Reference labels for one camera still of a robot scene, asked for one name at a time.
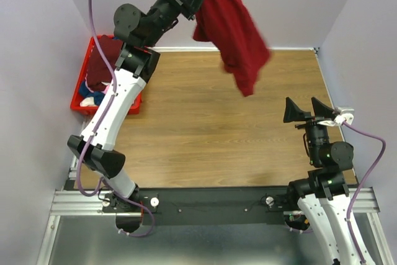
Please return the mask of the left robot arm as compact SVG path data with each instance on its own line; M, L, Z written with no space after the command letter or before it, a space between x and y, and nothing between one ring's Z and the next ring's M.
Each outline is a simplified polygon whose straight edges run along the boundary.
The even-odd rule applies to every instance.
M178 17L193 20L204 0L156 0L147 13L132 4L122 4L114 13L114 35L122 47L110 67L112 80L97 112L79 136L68 139L68 147L100 176L100 182L116 196L117 206L133 211L138 186L125 172L125 155L115 151L118 132L135 99L151 79L160 54L153 50L159 39L176 26Z

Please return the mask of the red t-shirt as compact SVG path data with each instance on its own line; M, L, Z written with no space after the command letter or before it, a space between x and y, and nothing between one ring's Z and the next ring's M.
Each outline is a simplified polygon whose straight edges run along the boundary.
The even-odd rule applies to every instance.
M242 0L204 0L195 14L193 39L211 42L220 52L223 69L232 74L244 97L254 94L259 72L271 58Z

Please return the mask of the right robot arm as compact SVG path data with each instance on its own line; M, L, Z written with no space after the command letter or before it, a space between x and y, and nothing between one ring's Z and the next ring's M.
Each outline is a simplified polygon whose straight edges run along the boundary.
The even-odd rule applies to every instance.
M360 189L351 193L344 177L353 168L354 147L330 142L328 134L329 127L350 125L354 110L333 109L315 97L311 103L313 111L306 112L291 98L285 100L283 122L305 131L305 150L314 167L307 178L288 184L286 205L303 212L327 264L374 264L352 211Z

